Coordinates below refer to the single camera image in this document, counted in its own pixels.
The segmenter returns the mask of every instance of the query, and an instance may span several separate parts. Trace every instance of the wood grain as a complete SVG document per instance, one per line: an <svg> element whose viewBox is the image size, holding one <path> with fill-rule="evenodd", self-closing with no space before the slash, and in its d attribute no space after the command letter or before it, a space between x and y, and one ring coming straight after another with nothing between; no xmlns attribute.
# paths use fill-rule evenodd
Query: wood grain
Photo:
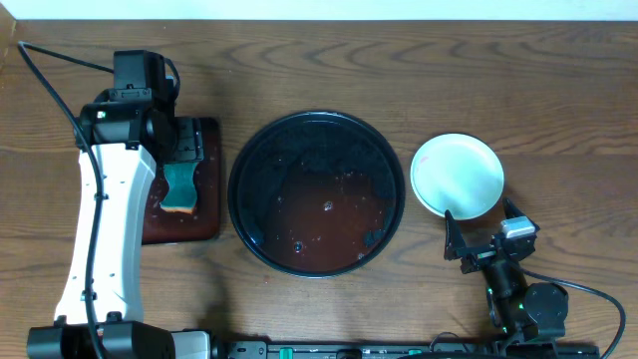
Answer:
<svg viewBox="0 0 638 359"><path fill-rule="evenodd" d="M338 110L377 128L404 171L432 136L466 132L500 156L510 195L541 227L530 270L616 296L616 358L638 355L638 24L534 22L19 22L13 38L111 64L116 49L172 58L180 115L220 120L226 178L262 126ZM35 56L78 113L112 79ZM70 126L9 51L0 76L0 352L23 357L68 273L80 200ZM491 234L497 206L465 227ZM215 241L145 247L151 325L273 340L428 341L489 327L479 274L443 260L443 222L408 190L399 231L365 267L305 280L262 264L222 214ZM570 291L565 341L606 347L614 307Z"/></svg>
<svg viewBox="0 0 638 359"><path fill-rule="evenodd" d="M16 27L16 20L11 14L0 4L0 73L4 66L4 59L9 53L9 43L13 37Z"/></svg>

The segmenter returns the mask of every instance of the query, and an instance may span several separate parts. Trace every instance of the green sponge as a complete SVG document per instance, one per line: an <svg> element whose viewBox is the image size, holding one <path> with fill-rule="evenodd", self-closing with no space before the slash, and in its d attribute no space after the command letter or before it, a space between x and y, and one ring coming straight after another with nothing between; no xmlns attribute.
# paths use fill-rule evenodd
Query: green sponge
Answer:
<svg viewBox="0 0 638 359"><path fill-rule="evenodd" d="M192 181L198 162L164 165L163 175L168 182L168 193L159 204L168 212L192 214L197 204L197 191Z"/></svg>

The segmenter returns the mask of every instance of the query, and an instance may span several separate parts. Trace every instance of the black cable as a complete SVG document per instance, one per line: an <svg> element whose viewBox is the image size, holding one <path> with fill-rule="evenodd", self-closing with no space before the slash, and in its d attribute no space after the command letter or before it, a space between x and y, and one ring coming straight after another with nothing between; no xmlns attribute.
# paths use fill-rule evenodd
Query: black cable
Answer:
<svg viewBox="0 0 638 359"><path fill-rule="evenodd" d="M175 65L172 63L170 59L163 58L163 60L170 67L172 74L175 76L175 87L172 91L172 99L171 99L172 102L175 102L175 100L177 100L177 96L179 96L179 88L181 85L181 80L179 79L179 72L177 71L177 68L175 67Z"/></svg>
<svg viewBox="0 0 638 359"><path fill-rule="evenodd" d="M461 337L453 332L441 332L439 333L439 335L437 335L432 343L430 343L430 351L434 352L435 351L435 345L437 345L437 342L439 341L439 339L441 339L442 336L444 335L453 335L456 336L457 338L461 339ZM466 346L465 343L461 343L461 345L463 345L463 348L466 349L466 353L470 353L470 349L468 349L468 347Z"/></svg>
<svg viewBox="0 0 638 359"><path fill-rule="evenodd" d="M72 62L72 63L74 63L74 64L78 64L78 65L86 66L86 67L89 67L89 68L92 68L92 69L96 69L96 70L100 70L100 71L106 71L106 72L108 72L108 73L112 73L112 74L113 74L113 69L110 69L110 68L108 68L108 67L104 67L104 66L101 66L101 65L92 64L92 63L89 63L89 62L86 62L86 61L82 61L82 60L78 60L78 59L75 59L75 58L69 57L69 56L67 56L67 55L62 55L62 54L59 54L59 53L56 53L56 52L53 52L53 51L50 51L50 50L47 50L47 49L43 49L43 48L41 48L41 47L39 47L39 46L31 45L31 44L26 43L26 42L24 42L24 41L19 41L19 42L18 42L18 48L23 48L23 47L24 47L24 48L27 48L27 49L30 49L30 50L33 50L33 51L37 51L37 52L42 53L42 54L45 54L45 55L52 56L52 57L54 57L54 58L58 58L58 59L62 59L62 60L68 61L68 62Z"/></svg>
<svg viewBox="0 0 638 359"><path fill-rule="evenodd" d="M489 310L489 320L491 320L491 325L496 328L499 328L500 322L496 321L496 312L494 310L494 300L493 295L491 293L491 289L486 288L485 293L487 294L487 310Z"/></svg>
<svg viewBox="0 0 638 359"><path fill-rule="evenodd" d="M89 240L89 252L87 254L87 269L85 273L85 305L87 309L87 325L89 327L91 343L93 344L93 348L98 358L104 359L105 358L104 348L102 347L102 344L100 343L100 339L98 337L98 328L95 322L95 307L93 304L93 265L95 262L96 246L98 243L100 216L102 214L102 200L104 199L104 194L103 194L104 184L103 184L102 175L100 173L100 167L98 166L98 161L96 160L96 157L93 154L93 151L91 150L91 146L89 146L89 141L87 139L87 136L82 131L80 124L78 124L78 121L73 116L73 113L71 112L71 110L69 110L69 107L67 107L67 105L64 103L60 95L58 95L58 93L51 86L51 84L49 84L49 82L44 77L44 75L42 75L40 70L38 70L36 65L33 63L33 60L31 60L31 57L29 57L29 54L27 53L26 49L31 49L46 55L53 56L58 59L70 61L74 64L87 66L97 70L102 70L102 71L106 71L110 73L113 73L113 70L103 66L90 64L81 60L76 60L65 55L57 54L49 50L45 50L43 48L33 46L29 43L25 43L23 41L18 42L18 50L20 51L20 55L22 55L22 58L24 59L24 61L27 63L27 66L29 66L33 74L36 76L36 78L38 78L42 86L44 86L44 88L47 89L47 91L49 92L49 95L51 95L51 97L58 104L60 109L62 109L62 112L65 114L67 119L69 119L69 122L73 126L73 129L75 130L76 135L78 136L78 138L80 138L80 142L82 142L82 146L84 150L86 151L87 155L89 156L89 161L91 162L91 167L93 168L93 173L96 177L96 195L95 195L96 209L93 215L93 225L91 227L91 236Z"/></svg>
<svg viewBox="0 0 638 359"><path fill-rule="evenodd" d="M602 292L600 290L596 290L596 289L593 289L593 288L586 287L584 285L572 283L570 281L566 281L566 280L557 279L557 278L553 278L553 277L550 277L550 276L534 273L534 272L531 272L531 271L529 271L527 269L524 269L523 267L520 266L520 264L516 263L513 259L511 259L511 257L509 257L509 254L507 252L505 252L505 251L503 251L503 252L505 253L504 257L505 257L505 260L507 261L507 263L512 268L520 271L521 273L523 273L523 274L525 274L527 276L530 276L530 277L536 278L536 279L540 279L540 280L544 280L546 282L550 282L550 283L559 284L559 285L563 285L563 286L566 286L566 287L582 290L582 291L584 291L586 293L597 295L597 296L599 296L599 297L601 297L603 299L607 299L613 305L615 305L616 308L618 309L618 313L620 314L620 324L618 325L618 331L616 332L616 335L614 336L614 339L611 341L611 344L609 344L609 347L607 348L607 350L605 350L605 353L600 357L600 359L609 358L609 356L614 351L614 349L616 349L616 346L620 342L620 339L622 338L622 334L625 331L625 322L627 321L627 316L625 314L625 309L622 307L622 304L620 304L620 302L618 300L616 300L616 298L614 298L611 295L609 295L609 294L607 294L605 292Z"/></svg>
<svg viewBox="0 0 638 359"><path fill-rule="evenodd" d="M514 342L514 340L516 340L516 336L515 335L511 335L509 336L507 339L505 339L500 347L500 350L498 351L498 354L505 356L507 354L507 347Z"/></svg>

